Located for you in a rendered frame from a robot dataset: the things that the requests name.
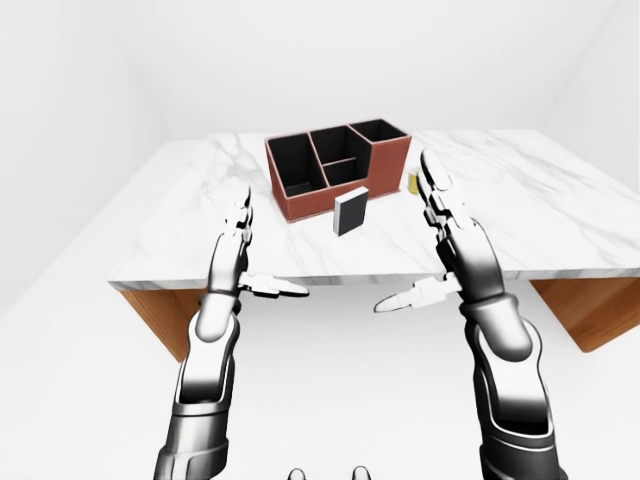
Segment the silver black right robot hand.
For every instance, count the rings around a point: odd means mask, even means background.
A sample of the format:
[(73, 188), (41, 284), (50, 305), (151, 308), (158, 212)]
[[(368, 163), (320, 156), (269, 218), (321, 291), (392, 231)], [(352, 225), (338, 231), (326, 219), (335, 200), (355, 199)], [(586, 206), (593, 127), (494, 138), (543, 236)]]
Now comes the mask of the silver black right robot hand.
[(461, 190), (432, 149), (421, 151), (420, 168), (417, 185), (423, 216), (437, 230), (436, 252), (445, 274), (440, 280), (418, 280), (409, 290), (379, 301), (376, 313), (422, 308), (455, 292), (468, 303), (504, 292), (502, 270), (484, 228), (467, 213)]

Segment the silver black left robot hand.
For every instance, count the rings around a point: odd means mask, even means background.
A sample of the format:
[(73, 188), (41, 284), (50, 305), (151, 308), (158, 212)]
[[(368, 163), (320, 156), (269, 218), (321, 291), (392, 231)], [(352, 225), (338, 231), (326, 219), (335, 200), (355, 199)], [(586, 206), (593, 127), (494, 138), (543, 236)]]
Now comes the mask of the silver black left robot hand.
[(238, 297), (243, 290), (256, 296), (307, 297), (307, 287), (270, 274), (248, 272), (248, 248), (251, 245), (253, 208), (251, 189), (241, 183), (234, 202), (225, 217), (225, 228), (218, 237), (213, 251), (207, 291), (227, 293)]

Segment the black book with white pages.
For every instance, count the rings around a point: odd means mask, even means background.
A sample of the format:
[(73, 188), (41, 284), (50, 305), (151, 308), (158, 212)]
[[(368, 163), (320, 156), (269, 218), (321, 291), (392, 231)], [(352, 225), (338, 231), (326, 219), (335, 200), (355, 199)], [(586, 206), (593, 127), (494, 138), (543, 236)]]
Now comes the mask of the black book with white pages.
[(358, 187), (334, 199), (333, 231), (342, 236), (364, 222), (369, 190)]

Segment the red-brown desk caddy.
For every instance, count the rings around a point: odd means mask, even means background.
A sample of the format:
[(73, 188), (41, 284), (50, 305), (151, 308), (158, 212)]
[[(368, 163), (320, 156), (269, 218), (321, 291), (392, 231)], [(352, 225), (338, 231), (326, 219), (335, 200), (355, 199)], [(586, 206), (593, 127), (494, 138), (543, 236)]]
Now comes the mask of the red-brown desk caddy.
[(412, 137), (383, 119), (264, 141), (272, 194), (289, 222), (334, 208), (358, 187), (371, 198), (399, 190)]

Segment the wooden table support panel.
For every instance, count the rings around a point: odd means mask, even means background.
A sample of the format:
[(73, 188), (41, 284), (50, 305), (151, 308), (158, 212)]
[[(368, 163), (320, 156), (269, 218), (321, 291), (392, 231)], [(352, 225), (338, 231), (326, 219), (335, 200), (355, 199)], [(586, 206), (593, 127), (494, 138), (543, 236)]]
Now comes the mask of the wooden table support panel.
[(640, 326), (640, 277), (533, 280), (531, 285), (584, 353)]
[(205, 289), (121, 291), (164, 347), (182, 362), (188, 352), (188, 324)]

